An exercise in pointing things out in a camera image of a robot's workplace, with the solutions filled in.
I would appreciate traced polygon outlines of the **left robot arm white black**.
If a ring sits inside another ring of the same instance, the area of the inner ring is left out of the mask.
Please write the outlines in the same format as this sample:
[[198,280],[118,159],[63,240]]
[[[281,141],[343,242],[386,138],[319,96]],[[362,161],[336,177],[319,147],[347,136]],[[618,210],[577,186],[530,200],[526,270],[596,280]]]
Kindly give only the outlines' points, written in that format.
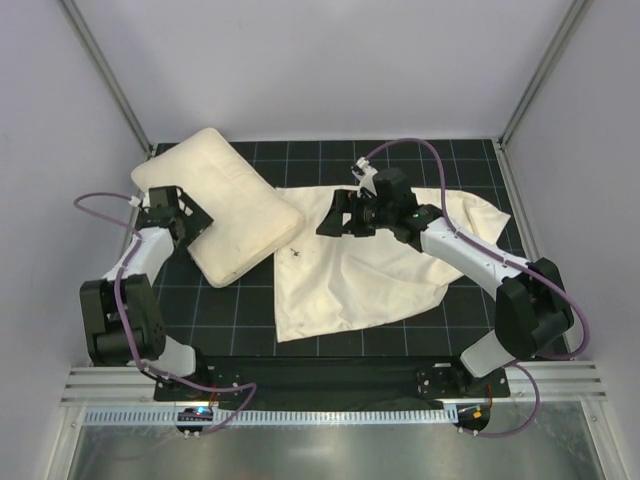
[[[128,202],[138,224],[119,221],[81,204],[108,197]],[[150,188],[142,197],[113,192],[79,196],[74,206],[131,233],[131,242],[117,263],[101,278],[82,284],[79,297],[89,357],[94,365],[134,365],[164,386],[177,383],[188,399],[208,395],[211,375],[203,354],[166,333],[153,284],[173,254],[185,250],[214,220],[175,185]]]

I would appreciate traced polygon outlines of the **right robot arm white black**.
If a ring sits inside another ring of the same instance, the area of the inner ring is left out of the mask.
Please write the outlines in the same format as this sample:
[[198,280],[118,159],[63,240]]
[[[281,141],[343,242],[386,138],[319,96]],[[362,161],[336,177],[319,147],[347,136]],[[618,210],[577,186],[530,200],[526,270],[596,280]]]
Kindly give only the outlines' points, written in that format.
[[397,168],[378,171],[360,160],[352,169],[356,190],[337,189],[316,232],[371,237],[379,230],[433,256],[474,281],[495,302],[493,329],[467,347],[450,372],[462,396],[481,390],[487,376],[546,349],[574,324],[557,266],[531,262],[489,244],[455,224],[444,204],[423,204]]

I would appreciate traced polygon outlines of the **cream pillowcase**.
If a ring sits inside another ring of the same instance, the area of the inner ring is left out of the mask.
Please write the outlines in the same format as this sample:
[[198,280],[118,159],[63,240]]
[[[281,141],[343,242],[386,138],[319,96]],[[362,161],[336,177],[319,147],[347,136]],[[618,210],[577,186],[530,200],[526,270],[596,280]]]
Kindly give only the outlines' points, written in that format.
[[437,307],[459,270],[398,242],[319,236],[331,186],[282,188],[305,217],[301,232],[274,254],[276,338],[284,343],[390,324]]

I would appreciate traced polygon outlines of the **cream pillow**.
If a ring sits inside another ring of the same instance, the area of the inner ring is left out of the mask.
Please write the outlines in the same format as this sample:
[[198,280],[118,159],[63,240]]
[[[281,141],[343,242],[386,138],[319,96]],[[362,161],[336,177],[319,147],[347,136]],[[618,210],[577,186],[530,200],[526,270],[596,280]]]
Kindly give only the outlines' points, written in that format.
[[216,288],[234,283],[304,228],[304,215],[214,128],[136,167],[131,179],[142,191],[179,186],[213,218],[188,251]]

